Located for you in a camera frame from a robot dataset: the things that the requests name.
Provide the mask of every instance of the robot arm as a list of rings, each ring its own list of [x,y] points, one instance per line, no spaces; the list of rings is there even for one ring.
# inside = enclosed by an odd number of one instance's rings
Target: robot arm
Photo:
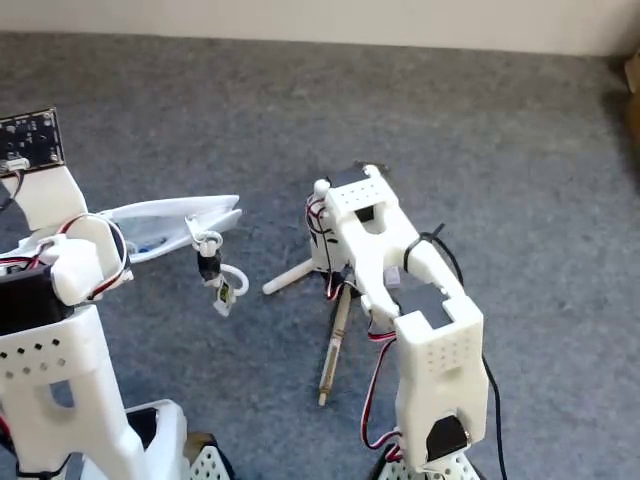
[[[380,327],[395,330],[403,458],[413,471],[439,471],[485,434],[483,315],[434,246],[420,241],[376,167],[366,166],[356,181],[316,182],[314,199],[323,202],[321,218],[335,235],[341,261],[354,270],[365,312]],[[384,269],[391,266],[404,266],[437,287],[446,297],[442,308],[450,323],[434,328],[424,312],[401,314],[384,285]]]

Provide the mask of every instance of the perforated plate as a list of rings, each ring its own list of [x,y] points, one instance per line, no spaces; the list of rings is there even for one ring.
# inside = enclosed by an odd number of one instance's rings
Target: perforated plate
[[[191,480],[230,480],[216,447],[204,447],[191,465]]]
[[[376,480],[480,480],[464,455],[456,455],[443,469],[433,473],[415,474],[404,461],[387,463]]]

